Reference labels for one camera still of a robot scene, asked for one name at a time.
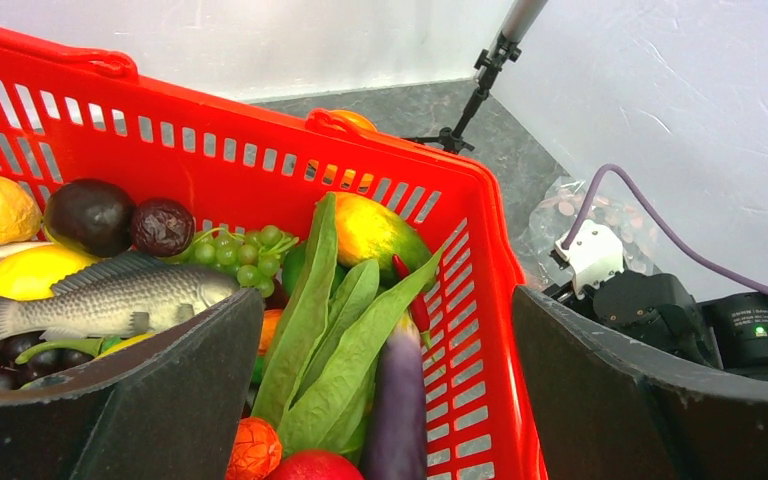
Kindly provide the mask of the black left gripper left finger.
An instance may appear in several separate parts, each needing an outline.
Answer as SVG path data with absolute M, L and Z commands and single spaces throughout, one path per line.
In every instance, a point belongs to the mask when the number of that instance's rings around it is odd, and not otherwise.
M 0 390 L 0 479 L 221 479 L 264 302 L 241 290 L 101 359 Z

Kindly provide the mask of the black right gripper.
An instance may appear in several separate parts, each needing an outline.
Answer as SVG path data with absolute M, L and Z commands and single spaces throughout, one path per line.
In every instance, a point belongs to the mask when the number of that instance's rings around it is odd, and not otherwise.
M 572 284 L 552 284 L 543 293 L 577 314 L 653 348 L 712 368 L 719 348 L 696 300 L 672 274 L 624 271 L 587 285 L 577 297 Z

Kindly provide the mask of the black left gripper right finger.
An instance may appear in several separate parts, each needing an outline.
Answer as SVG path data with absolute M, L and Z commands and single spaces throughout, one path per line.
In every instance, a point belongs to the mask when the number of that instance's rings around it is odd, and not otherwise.
M 692 363 L 518 287 L 512 325 L 552 479 L 768 479 L 768 382 Z

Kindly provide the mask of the clear dotted zip bag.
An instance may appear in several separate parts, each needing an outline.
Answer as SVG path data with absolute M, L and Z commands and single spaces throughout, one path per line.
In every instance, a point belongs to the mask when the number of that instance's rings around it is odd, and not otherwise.
M 550 253 L 574 223 L 588 186 L 587 180 L 570 176 L 556 179 L 530 213 L 523 233 L 512 242 L 532 289 L 542 291 L 571 279 L 571 272 L 560 268 Z M 620 238 L 628 268 L 643 274 L 656 272 L 653 257 L 660 230 L 639 204 L 598 194 L 588 218 Z

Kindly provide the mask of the yellow green toy mango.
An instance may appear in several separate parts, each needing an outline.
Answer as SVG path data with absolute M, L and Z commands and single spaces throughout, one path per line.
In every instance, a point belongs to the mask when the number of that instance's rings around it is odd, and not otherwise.
M 432 251 L 417 230 L 379 202 L 350 192 L 336 192 L 335 227 L 337 263 L 345 268 L 365 260 L 379 266 L 380 284 L 400 281 L 393 258 L 399 257 L 410 272 L 422 267 Z

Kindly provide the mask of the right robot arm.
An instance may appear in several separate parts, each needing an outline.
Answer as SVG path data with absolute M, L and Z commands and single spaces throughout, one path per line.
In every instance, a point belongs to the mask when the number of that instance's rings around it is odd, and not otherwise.
M 655 349 L 700 365 L 768 381 L 768 295 L 745 292 L 697 301 L 669 273 L 625 271 L 587 286 L 545 294 L 577 314 Z

